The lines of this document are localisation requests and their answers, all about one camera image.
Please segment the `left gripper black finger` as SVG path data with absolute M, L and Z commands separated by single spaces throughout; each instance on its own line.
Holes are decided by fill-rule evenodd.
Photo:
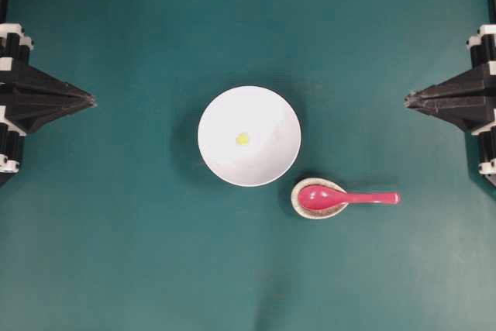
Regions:
M 25 91 L 95 102 L 94 96 L 90 93 L 13 58 L 1 59 L 1 84 Z
M 1 95 L 4 118 L 23 132 L 36 132 L 49 122 L 96 105 L 91 95 L 84 97 L 13 92 Z

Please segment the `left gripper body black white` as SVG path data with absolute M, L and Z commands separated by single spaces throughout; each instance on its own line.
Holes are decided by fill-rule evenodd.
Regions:
M 26 132 L 7 118 L 7 109 L 13 108 L 13 83 L 8 83 L 7 73 L 12 73 L 14 61 L 29 62 L 33 50 L 32 39 L 18 23 L 1 24 L 1 172 L 20 171 Z

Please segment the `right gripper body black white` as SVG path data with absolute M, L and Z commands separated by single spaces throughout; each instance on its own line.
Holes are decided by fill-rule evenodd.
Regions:
M 487 73 L 482 95 L 487 99 L 489 119 L 484 119 L 471 134 L 477 137 L 479 174 L 495 174 L 495 24 L 482 25 L 467 41 L 472 68 Z

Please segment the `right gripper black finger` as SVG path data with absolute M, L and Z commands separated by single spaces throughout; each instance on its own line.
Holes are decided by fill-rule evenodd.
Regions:
M 453 124 L 466 133 L 479 134 L 495 126 L 493 98 L 407 98 L 405 107 Z
M 478 65 L 440 84 L 431 85 L 420 91 L 412 91 L 405 97 L 405 102 L 471 96 L 495 96 L 494 61 Z

